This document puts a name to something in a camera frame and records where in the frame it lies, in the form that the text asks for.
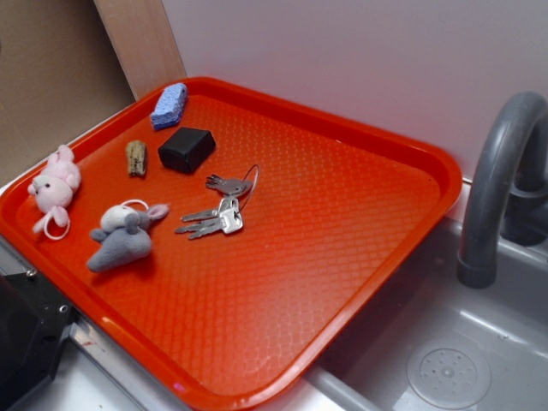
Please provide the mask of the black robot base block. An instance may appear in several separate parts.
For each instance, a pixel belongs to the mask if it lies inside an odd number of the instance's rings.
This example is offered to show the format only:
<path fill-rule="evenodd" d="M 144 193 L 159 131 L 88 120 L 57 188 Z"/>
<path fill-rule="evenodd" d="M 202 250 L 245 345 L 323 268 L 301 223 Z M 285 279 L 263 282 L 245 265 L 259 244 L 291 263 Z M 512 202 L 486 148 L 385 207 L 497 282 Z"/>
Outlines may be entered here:
<path fill-rule="evenodd" d="M 57 375 L 75 309 L 38 271 L 1 277 L 1 409 L 15 410 Z"/>

